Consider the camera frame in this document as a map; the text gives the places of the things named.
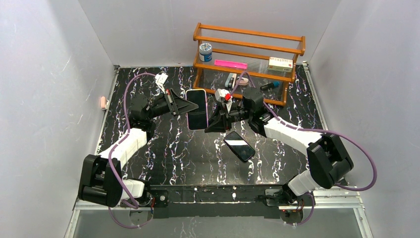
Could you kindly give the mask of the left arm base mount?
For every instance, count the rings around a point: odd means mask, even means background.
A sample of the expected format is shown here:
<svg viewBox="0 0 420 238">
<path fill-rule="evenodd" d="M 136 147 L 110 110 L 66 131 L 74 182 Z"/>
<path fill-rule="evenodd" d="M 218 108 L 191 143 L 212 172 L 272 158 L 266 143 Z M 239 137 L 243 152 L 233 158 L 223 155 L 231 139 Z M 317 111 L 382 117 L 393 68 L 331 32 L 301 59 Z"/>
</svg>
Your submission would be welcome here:
<svg viewBox="0 0 420 238">
<path fill-rule="evenodd" d="M 168 199 L 168 190 L 147 188 L 141 197 L 135 198 L 139 208 L 130 211 L 129 217 L 132 224 L 142 226 L 150 222 L 154 218 L 157 208 L 168 206 Z"/>
</svg>

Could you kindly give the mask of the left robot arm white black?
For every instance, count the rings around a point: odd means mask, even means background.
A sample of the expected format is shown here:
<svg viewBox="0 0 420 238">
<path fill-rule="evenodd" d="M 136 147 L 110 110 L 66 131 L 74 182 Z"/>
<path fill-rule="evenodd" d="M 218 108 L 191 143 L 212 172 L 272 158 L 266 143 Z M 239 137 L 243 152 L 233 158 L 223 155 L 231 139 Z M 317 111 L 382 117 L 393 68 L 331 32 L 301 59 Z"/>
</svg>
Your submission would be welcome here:
<svg viewBox="0 0 420 238">
<path fill-rule="evenodd" d="M 166 89 L 154 99 L 140 94 L 130 100 L 128 129 L 109 148 L 85 157 L 79 182 L 80 200 L 115 207 L 120 202 L 138 208 L 147 183 L 143 179 L 123 179 L 122 168 L 154 136 L 154 118 L 164 114 L 179 116 L 198 109 L 198 105 Z"/>
</svg>

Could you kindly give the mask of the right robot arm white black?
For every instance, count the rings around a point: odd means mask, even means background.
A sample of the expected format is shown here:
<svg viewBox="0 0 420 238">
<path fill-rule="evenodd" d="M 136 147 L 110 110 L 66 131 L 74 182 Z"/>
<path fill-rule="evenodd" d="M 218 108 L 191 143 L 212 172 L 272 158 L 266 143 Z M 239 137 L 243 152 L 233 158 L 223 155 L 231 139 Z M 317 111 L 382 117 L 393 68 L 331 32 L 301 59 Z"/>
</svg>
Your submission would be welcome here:
<svg viewBox="0 0 420 238">
<path fill-rule="evenodd" d="M 338 135 L 306 131 L 276 118 L 256 88 L 244 90 L 240 106 L 233 105 L 232 95 L 226 89 L 216 90 L 215 99 L 217 107 L 209 118 L 206 133 L 227 132 L 234 122 L 246 120 L 254 133 L 283 142 L 308 159 L 309 168 L 282 186 L 283 199 L 292 200 L 319 188 L 331 188 L 354 167 Z"/>
</svg>

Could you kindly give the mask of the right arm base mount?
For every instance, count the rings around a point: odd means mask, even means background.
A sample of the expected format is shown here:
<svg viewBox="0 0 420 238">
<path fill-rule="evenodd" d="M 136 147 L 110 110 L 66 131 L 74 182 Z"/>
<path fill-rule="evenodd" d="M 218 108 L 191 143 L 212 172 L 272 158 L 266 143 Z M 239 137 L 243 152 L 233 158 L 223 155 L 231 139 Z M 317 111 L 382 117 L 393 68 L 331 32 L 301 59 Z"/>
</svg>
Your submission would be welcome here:
<svg viewBox="0 0 420 238">
<path fill-rule="evenodd" d="M 315 211 L 315 197 L 313 192 L 294 195 L 290 189 L 269 188 L 264 194 L 258 195 L 256 200 L 263 202 L 267 207 L 282 207 L 280 219 L 284 225 L 299 226 L 309 221 Z"/>
</svg>

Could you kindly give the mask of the phone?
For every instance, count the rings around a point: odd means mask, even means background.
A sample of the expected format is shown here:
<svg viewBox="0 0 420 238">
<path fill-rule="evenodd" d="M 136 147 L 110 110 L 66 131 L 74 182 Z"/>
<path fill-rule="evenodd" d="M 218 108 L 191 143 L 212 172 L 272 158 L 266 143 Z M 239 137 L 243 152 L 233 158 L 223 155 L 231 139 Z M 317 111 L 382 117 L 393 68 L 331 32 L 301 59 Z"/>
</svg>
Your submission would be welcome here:
<svg viewBox="0 0 420 238">
<path fill-rule="evenodd" d="M 223 141 L 242 162 L 247 162 L 255 155 L 254 148 L 235 131 L 226 135 Z"/>
<path fill-rule="evenodd" d="M 198 105 L 187 113 L 187 124 L 190 130 L 202 130 L 208 127 L 207 93 L 204 89 L 190 89 L 185 93 L 185 99 Z"/>
</svg>

